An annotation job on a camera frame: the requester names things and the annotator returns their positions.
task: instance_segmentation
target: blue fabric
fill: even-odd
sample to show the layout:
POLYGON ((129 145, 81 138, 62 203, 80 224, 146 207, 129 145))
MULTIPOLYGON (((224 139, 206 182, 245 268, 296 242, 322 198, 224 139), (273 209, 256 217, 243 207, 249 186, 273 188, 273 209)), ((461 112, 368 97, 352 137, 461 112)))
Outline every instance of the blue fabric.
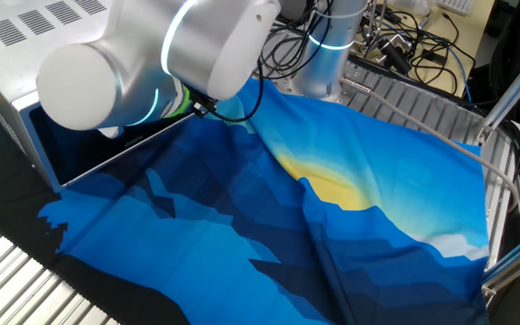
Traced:
MULTIPOLYGON (((257 88, 220 113, 248 112, 257 88)), ((478 163, 269 83, 264 98, 250 122, 192 118, 64 190, 40 212, 68 223, 58 253, 192 324, 487 323, 478 163)))

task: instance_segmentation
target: vent slots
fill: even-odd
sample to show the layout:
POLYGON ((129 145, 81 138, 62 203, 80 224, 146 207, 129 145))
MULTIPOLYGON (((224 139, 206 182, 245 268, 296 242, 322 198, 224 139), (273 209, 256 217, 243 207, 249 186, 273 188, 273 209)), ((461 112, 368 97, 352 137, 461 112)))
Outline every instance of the vent slots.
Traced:
POLYGON ((37 10, 32 10, 29 13, 20 14, 19 19, 29 27, 36 35, 52 30, 53 25, 43 17, 37 10))
POLYGON ((24 40, 26 40, 25 36, 9 19, 0 22, 0 41, 5 44, 5 46, 13 45, 24 40))
POLYGON ((73 23, 81 19, 81 17, 63 1, 46 5, 45 7, 63 24, 73 23))
POLYGON ((106 10, 98 0, 73 0, 88 14, 97 14, 106 10))

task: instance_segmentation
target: white metal grid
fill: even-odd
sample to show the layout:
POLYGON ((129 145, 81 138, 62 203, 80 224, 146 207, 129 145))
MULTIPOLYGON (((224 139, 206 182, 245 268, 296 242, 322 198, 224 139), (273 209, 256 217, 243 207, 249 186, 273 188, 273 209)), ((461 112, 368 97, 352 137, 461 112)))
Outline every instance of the white metal grid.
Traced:
POLYGON ((116 325, 0 235, 0 325, 116 325))

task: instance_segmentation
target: wire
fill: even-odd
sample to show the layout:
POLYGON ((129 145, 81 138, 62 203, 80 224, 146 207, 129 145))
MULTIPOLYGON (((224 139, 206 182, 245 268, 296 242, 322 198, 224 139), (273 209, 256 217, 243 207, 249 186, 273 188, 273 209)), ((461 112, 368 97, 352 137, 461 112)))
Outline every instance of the wire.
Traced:
POLYGON ((503 172, 501 172, 501 170, 499 170, 495 165, 493 165, 490 162, 487 162, 483 158, 477 156, 476 154, 470 152, 469 150, 467 150, 467 149, 461 147, 460 145, 454 143, 449 138, 447 138, 444 135, 441 135, 440 133, 434 131, 432 128, 427 126, 425 123, 417 120, 416 118, 414 118, 412 116, 409 116, 408 114, 406 114, 405 112, 400 110, 398 107, 396 107, 391 102, 386 100, 384 97, 378 95, 374 91, 370 91, 369 94, 370 94, 371 97, 379 100, 381 103, 383 103, 386 107, 388 107, 390 110, 395 112, 400 117, 402 117, 402 118, 410 121, 411 123, 419 126, 422 130, 426 131, 428 134, 437 137, 439 140, 443 141, 445 144, 448 144, 449 146, 451 146, 452 148, 456 149, 460 153, 468 156, 472 160, 482 164, 483 166, 487 167, 490 171, 494 172, 498 177, 500 177, 505 182, 506 186, 508 187, 508 189, 511 191, 511 194, 513 195, 513 201, 511 202, 511 206, 509 207, 508 211, 510 212, 510 211, 512 211, 516 207, 516 205, 518 203, 518 197, 519 197, 518 196, 518 190, 517 190, 516 186, 514 185, 513 181, 511 181, 511 179, 509 179, 508 176, 506 176, 503 172))
MULTIPOLYGON (((328 4, 328 7, 327 9, 324 11, 325 14, 330 14, 330 8, 332 7, 332 4, 334 3, 334 0, 326 0, 327 4, 328 4)), ((314 23, 313 27, 312 28, 309 28, 309 31, 306 32, 306 36, 305 36, 305 39, 302 41, 302 44, 301 44, 301 48, 302 48, 302 51, 301 51, 301 54, 299 56, 299 59, 296 61, 294 65, 296 65, 297 63, 300 62, 300 60, 302 59, 303 57, 303 54, 304 54, 304 51, 306 50, 307 48, 307 42, 309 42, 309 35, 314 31, 316 30, 316 27, 318 27, 318 25, 320 24, 320 22, 322 21, 322 19, 327 19, 328 22, 327 22, 327 26, 326 26, 326 30, 324 32, 324 35, 322 36, 322 40, 320 40, 320 43, 318 44, 318 47, 316 48, 316 50, 314 51, 314 53, 310 56, 310 58, 308 58, 303 64, 301 64, 298 68, 294 69, 293 71, 290 71, 286 74, 283 74, 279 77, 271 77, 271 78, 266 78, 268 80, 278 80, 278 79, 284 79, 284 78, 288 78, 294 74, 296 74, 298 71, 300 71, 302 68, 306 67, 308 65, 308 63, 310 63, 315 57, 316 57, 316 54, 318 54, 318 52, 320 51, 320 49, 322 48, 322 44, 324 44, 324 42, 326 41, 326 37, 328 36, 329 34, 329 31, 330 31, 330 18, 323 18, 323 17, 319 17, 318 21, 315 21, 315 20, 312 20, 313 22, 316 22, 314 23)))
POLYGON ((451 49, 450 54, 452 54, 452 56, 454 56, 455 59, 457 60, 457 62, 459 63, 460 72, 462 72, 462 79, 463 79, 463 81, 465 81, 465 90, 467 90, 467 98, 469 98, 469 103, 472 103, 473 98, 470 96, 469 83, 467 82, 467 75, 465 74, 465 68, 463 68, 462 63, 460 62, 459 56, 457 55, 457 53, 455 53, 455 51, 453 51, 451 49))
POLYGON ((442 16, 452 24, 452 27, 455 28, 455 31, 457 32, 457 34, 455 36, 455 40, 452 41, 452 43, 456 44, 457 41, 459 40, 459 36, 460 36, 459 28, 457 28, 457 24, 455 24, 455 22, 453 22, 452 19, 447 14, 442 13, 442 16))
POLYGON ((256 112, 258 111, 258 108, 260 107, 260 104, 262 104, 262 97, 264 95, 264 73, 262 71, 262 61, 260 59, 258 59, 257 64, 258 64, 258 76, 260 79, 260 90, 258 93, 258 100, 256 101, 256 105, 254 106, 254 108, 252 109, 250 114, 248 114, 247 116, 241 117, 241 118, 230 118, 230 117, 222 116, 221 114, 216 112, 216 109, 209 109, 208 111, 213 116, 215 116, 223 121, 226 121, 226 122, 240 123, 240 122, 245 122, 245 121, 249 120, 250 118, 252 118, 252 116, 254 116, 256 114, 256 112))

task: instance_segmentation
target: white machine housing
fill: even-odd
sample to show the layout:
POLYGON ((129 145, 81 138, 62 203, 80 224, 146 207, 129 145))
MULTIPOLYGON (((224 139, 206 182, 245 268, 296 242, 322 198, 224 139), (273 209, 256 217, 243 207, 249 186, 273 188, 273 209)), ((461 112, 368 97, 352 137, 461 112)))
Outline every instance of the white machine housing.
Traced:
POLYGON ((277 0, 114 0, 101 38, 59 48, 42 63, 43 109, 64 127, 89 130, 173 114, 182 98, 174 78, 231 98, 279 12, 277 0))

